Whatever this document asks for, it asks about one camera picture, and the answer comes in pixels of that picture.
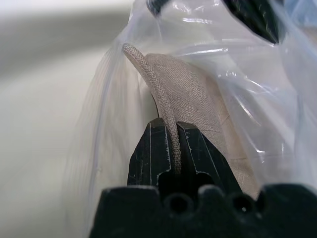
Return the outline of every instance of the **transparent plastic wrap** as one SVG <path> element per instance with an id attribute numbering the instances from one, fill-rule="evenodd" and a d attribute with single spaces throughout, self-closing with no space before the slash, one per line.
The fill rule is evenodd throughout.
<path id="1" fill-rule="evenodd" d="M 278 49 L 286 75 L 296 90 L 297 124 L 294 156 L 297 177 L 317 184 L 317 3 L 315 0 L 271 0 L 280 20 Z"/>
<path id="2" fill-rule="evenodd" d="M 137 0 L 128 25 L 97 68 L 78 122 L 65 171 L 68 237 L 87 237 L 101 191 L 126 185 L 135 146 L 158 116 L 148 87 L 121 50 L 124 43 L 143 54 L 175 56 L 215 79 L 259 185 L 317 184 L 310 147 L 317 133 L 305 137 L 312 123 L 307 120 L 314 117 L 302 114 L 307 105 L 313 107 L 305 100 L 316 95 L 300 97 L 292 84 L 281 54 L 285 43 L 273 45 L 255 35 L 220 0 L 170 0 L 156 18 Z M 310 70 L 305 76 L 312 80 Z"/>

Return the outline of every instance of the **fabric piece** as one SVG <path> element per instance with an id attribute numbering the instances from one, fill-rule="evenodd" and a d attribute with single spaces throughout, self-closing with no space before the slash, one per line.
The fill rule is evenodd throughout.
<path id="1" fill-rule="evenodd" d="M 317 47 L 317 28 L 316 27 L 305 27 L 302 28 L 303 32 L 307 35 L 310 41 Z"/>
<path id="2" fill-rule="evenodd" d="M 144 57 L 130 44 L 122 48 L 148 85 L 171 134 L 175 170 L 180 173 L 180 145 L 176 122 L 192 123 L 225 156 L 242 190 L 256 197 L 250 163 L 241 147 L 217 83 L 182 60 L 161 54 Z"/>

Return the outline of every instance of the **blurred background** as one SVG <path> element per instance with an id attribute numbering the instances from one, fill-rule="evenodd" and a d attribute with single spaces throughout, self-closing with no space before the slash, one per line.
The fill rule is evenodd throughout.
<path id="1" fill-rule="evenodd" d="M 0 237 L 63 238 L 63 170 L 133 0 L 0 1 Z"/>

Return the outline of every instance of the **hole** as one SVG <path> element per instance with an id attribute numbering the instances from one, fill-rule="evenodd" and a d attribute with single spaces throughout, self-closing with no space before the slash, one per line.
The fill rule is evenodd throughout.
<path id="1" fill-rule="evenodd" d="M 193 200 L 185 193 L 173 193 L 164 201 L 165 208 L 174 215 L 187 216 L 194 211 Z"/>
<path id="2" fill-rule="evenodd" d="M 182 214 L 187 211 L 188 203 L 183 197 L 176 196 L 171 199 L 169 207 L 176 214 Z"/>
<path id="3" fill-rule="evenodd" d="M 252 211 L 252 203 L 244 196 L 239 196 L 233 199 L 234 208 L 240 213 L 249 213 Z"/>

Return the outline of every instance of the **beige cloth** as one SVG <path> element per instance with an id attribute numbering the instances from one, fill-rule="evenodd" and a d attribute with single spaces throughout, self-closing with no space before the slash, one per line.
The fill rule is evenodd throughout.
<path id="1" fill-rule="evenodd" d="M 305 27 L 302 28 L 303 32 L 307 35 L 310 41 L 317 47 L 317 28 L 316 27 Z"/>
<path id="2" fill-rule="evenodd" d="M 225 156 L 242 190 L 255 197 L 258 186 L 233 128 L 217 84 L 201 70 L 161 54 L 144 57 L 124 44 L 125 55 L 139 71 L 171 134 L 176 173 L 180 173 L 180 145 L 176 122 L 192 123 Z"/>

